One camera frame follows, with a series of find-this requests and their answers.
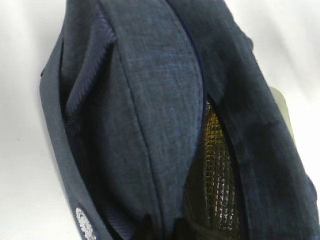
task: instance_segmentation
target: embroidered logo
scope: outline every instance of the embroidered logo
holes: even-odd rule
[[[84,237],[87,240],[97,240],[97,237],[94,233],[94,229],[89,222],[86,214],[84,211],[82,211],[79,207],[75,209],[75,215],[78,219],[79,226],[81,228],[81,231],[84,232]]]

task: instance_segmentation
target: yellow mesh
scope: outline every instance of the yellow mesh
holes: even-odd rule
[[[240,239],[235,180],[222,127],[207,104],[205,125],[205,196],[211,230]]]

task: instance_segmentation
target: white backdrop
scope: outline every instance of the white backdrop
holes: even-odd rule
[[[320,192],[320,1],[227,0],[285,97],[297,149]],[[0,240],[80,240],[39,98],[65,0],[0,0]]]

